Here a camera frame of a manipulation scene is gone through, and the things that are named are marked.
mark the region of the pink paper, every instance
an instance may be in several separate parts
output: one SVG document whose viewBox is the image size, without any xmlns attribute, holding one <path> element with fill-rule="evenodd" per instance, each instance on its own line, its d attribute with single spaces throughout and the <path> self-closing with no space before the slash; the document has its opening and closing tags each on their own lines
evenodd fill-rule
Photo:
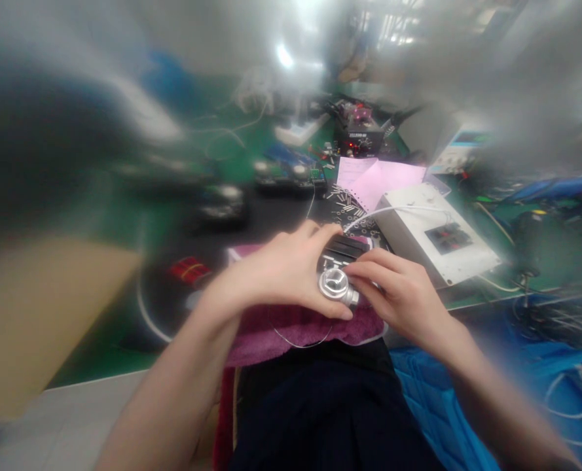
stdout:
<svg viewBox="0 0 582 471">
<path fill-rule="evenodd" d="M 377 158 L 353 159 L 349 157 L 341 157 L 340 162 L 338 163 L 336 184 L 341 188 L 349 190 L 353 183 L 377 161 Z"/>
<path fill-rule="evenodd" d="M 383 194 L 420 184 L 426 168 L 399 162 L 375 162 L 352 183 L 349 190 L 367 212 L 376 209 Z"/>
</svg>

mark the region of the floor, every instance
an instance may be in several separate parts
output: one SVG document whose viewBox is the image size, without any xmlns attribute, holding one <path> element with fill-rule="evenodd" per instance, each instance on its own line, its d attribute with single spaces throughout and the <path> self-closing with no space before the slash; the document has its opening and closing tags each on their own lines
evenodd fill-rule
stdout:
<svg viewBox="0 0 582 471">
<path fill-rule="evenodd" d="M 91 470 L 144 374 L 45 391 L 21 419 L 5 429 L 0 471 Z"/>
</svg>

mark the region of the white electrical box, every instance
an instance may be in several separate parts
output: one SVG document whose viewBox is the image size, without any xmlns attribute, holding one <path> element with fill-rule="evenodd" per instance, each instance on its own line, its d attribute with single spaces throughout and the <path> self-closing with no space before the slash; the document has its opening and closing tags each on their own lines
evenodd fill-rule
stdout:
<svg viewBox="0 0 582 471">
<path fill-rule="evenodd" d="M 427 105 L 397 130 L 409 150 L 422 150 L 430 173 L 461 173 L 473 148 L 490 139 L 490 125 L 479 113 Z"/>
<path fill-rule="evenodd" d="M 385 193 L 374 216 L 396 255 L 423 265 L 435 288 L 457 285 L 500 258 L 439 191 L 422 183 Z"/>
</svg>

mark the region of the pink cloth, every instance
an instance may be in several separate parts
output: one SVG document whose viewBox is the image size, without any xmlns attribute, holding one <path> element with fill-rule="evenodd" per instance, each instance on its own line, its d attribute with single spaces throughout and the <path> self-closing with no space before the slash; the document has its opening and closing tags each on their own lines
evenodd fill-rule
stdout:
<svg viewBox="0 0 582 471">
<path fill-rule="evenodd" d="M 246 256 L 258 248 L 258 245 L 248 245 L 230 249 L 230 260 Z M 311 345 L 326 335 L 325 341 L 339 339 L 348 345 L 362 345 L 382 337 L 386 325 L 362 299 L 351 321 L 328 319 L 296 305 L 255 306 L 243 315 L 226 366 L 261 363 L 290 350 L 291 345 L 276 333 L 274 327 L 295 345 Z"/>
</svg>

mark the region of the silver metal part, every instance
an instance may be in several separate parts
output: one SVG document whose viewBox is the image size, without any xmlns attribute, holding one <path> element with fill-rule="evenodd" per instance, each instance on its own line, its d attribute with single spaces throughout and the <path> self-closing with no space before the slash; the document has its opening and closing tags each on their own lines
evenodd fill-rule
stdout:
<svg viewBox="0 0 582 471">
<path fill-rule="evenodd" d="M 319 291 L 332 301 L 339 301 L 352 311 L 358 305 L 359 293 L 350 284 L 348 276 L 338 268 L 325 270 L 319 276 Z"/>
</svg>

